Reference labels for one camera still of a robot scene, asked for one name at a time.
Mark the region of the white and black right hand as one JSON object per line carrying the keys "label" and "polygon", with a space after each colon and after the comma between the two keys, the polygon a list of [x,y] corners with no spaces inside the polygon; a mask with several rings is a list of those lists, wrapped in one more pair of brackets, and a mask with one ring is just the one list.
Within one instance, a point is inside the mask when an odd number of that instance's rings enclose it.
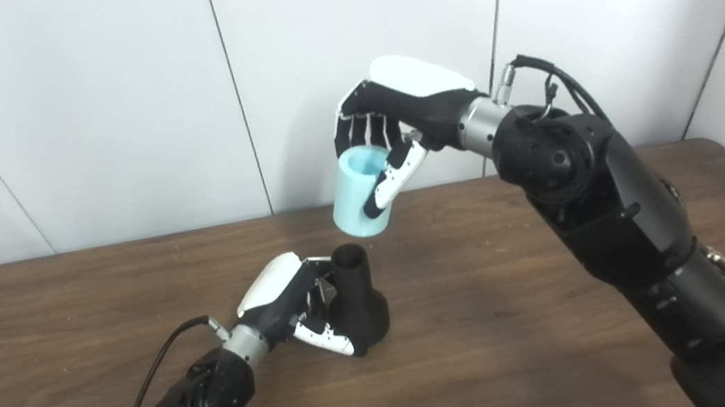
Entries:
{"label": "white and black right hand", "polygon": [[370,145],[388,151],[363,212],[380,217],[426,160],[445,147],[463,149],[459,132],[468,108],[485,98],[460,73],[401,56],[382,56],[337,105],[335,152]]}

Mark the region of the white and black left hand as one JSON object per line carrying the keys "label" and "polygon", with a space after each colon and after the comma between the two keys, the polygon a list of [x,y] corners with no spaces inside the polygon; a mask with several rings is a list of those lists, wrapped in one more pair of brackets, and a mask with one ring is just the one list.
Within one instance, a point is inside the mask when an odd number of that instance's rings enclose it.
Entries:
{"label": "white and black left hand", "polygon": [[294,338],[318,349],[364,357],[367,346],[337,331],[327,319],[325,283],[334,284],[331,257],[302,259],[291,251],[269,261],[236,310],[222,347],[252,369],[278,343]]}

